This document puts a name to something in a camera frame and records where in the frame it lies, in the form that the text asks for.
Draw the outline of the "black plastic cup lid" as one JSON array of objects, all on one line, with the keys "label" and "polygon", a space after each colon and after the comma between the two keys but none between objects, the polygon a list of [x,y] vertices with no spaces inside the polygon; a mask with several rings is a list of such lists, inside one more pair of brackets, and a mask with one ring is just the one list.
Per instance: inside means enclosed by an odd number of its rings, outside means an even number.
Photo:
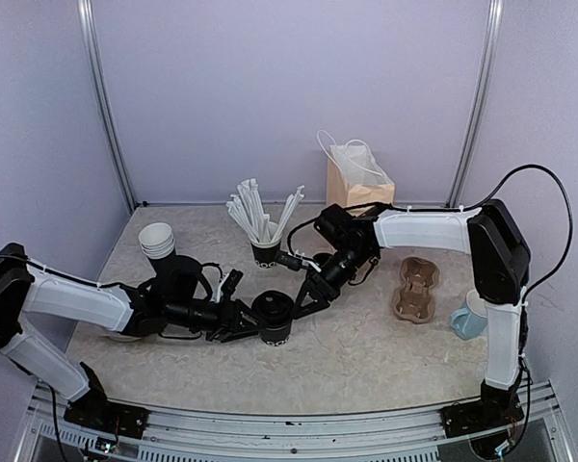
[{"label": "black plastic cup lid", "polygon": [[262,320],[268,329],[278,329],[292,321],[293,298],[286,293],[269,290],[257,296],[252,311]]}]

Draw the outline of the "black paper coffee cup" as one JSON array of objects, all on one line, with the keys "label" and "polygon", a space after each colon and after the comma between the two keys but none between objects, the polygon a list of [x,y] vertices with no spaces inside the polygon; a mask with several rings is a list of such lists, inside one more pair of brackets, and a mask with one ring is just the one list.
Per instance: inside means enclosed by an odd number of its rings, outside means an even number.
[{"label": "black paper coffee cup", "polygon": [[261,330],[260,338],[267,346],[280,347],[288,341],[291,329],[291,321],[277,326],[268,326]]}]

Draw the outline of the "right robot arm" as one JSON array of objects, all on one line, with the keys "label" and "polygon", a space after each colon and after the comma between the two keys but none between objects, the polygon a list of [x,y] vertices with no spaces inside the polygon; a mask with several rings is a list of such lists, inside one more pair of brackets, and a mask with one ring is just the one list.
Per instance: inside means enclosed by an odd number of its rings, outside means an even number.
[{"label": "right robot arm", "polygon": [[490,391],[475,403],[473,417],[479,425],[493,427],[510,413],[505,392],[517,386],[521,375],[531,252],[501,200],[449,210],[410,210],[381,202],[332,204],[310,222],[334,252],[305,277],[291,311],[295,320],[329,308],[364,264],[380,259],[384,248],[469,255],[473,285],[486,308],[484,385]]}]

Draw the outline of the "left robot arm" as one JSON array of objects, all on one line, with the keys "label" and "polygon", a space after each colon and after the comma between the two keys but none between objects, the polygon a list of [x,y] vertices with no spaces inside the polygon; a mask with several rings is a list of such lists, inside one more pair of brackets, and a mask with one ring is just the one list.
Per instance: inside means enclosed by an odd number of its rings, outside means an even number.
[{"label": "left robot arm", "polygon": [[61,273],[30,259],[20,244],[0,251],[0,354],[45,382],[97,428],[109,426],[115,405],[94,371],[76,364],[27,322],[45,314],[95,324],[110,333],[139,339],[172,324],[210,342],[255,335],[267,322],[232,295],[243,274],[234,269],[213,287],[205,266],[171,253],[153,264],[155,274],[137,287],[99,283]]}]

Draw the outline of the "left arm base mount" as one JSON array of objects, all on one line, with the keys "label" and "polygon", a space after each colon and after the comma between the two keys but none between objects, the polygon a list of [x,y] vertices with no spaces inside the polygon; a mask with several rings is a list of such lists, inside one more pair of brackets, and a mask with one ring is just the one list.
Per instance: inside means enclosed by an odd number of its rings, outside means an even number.
[{"label": "left arm base mount", "polygon": [[89,390],[81,398],[68,401],[65,420],[85,428],[141,440],[150,411],[141,406],[108,400],[95,372],[83,362],[79,365],[86,374]]}]

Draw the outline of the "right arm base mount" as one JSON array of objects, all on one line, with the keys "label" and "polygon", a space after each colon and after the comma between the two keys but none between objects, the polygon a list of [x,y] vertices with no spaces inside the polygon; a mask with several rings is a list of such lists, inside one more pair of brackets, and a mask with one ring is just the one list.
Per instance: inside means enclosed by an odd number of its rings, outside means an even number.
[{"label": "right arm base mount", "polygon": [[524,412],[517,395],[520,381],[516,380],[507,389],[497,389],[481,384],[481,394],[465,403],[444,406],[439,414],[447,438],[481,432],[519,422],[524,419]]}]

